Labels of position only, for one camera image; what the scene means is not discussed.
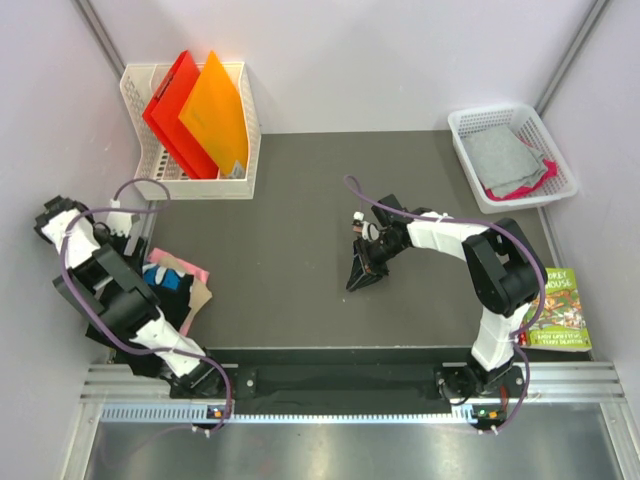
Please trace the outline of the black t-shirt with flower print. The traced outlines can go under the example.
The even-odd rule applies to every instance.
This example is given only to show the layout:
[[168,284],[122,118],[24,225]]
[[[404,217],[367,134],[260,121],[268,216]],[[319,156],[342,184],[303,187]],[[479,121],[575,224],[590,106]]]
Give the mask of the black t-shirt with flower print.
[[[191,308],[192,287],[195,277],[192,274],[156,263],[147,263],[142,268],[142,278],[159,300],[159,309],[166,320],[178,330],[186,320]],[[85,336],[99,344],[115,349],[119,362],[126,363],[135,375],[155,378],[166,370],[165,362],[157,355],[131,355],[118,350],[113,343],[95,328],[87,326]]]

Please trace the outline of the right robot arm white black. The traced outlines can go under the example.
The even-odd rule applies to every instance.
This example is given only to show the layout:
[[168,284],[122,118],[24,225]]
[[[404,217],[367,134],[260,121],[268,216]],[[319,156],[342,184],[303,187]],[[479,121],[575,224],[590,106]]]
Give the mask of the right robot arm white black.
[[371,207],[376,222],[353,214],[353,263],[346,290],[355,292],[389,275],[388,262],[414,248],[466,263],[482,305],[479,332],[465,367],[464,396],[498,389],[514,359],[513,337],[546,285],[544,267],[510,218],[493,226],[455,219],[429,209],[408,211],[391,194]]

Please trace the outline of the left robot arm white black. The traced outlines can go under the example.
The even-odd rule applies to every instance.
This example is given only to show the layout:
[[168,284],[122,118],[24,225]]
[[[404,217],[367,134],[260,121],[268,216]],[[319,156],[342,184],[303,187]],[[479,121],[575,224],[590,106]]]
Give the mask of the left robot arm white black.
[[227,374],[205,361],[205,351],[180,333],[195,279],[181,270],[145,262],[146,241],[126,250],[137,219],[113,199],[98,222],[81,202],[56,196],[34,229],[54,246],[65,272],[57,291],[89,321],[87,337],[114,349],[137,376],[161,378],[173,398],[215,398]]

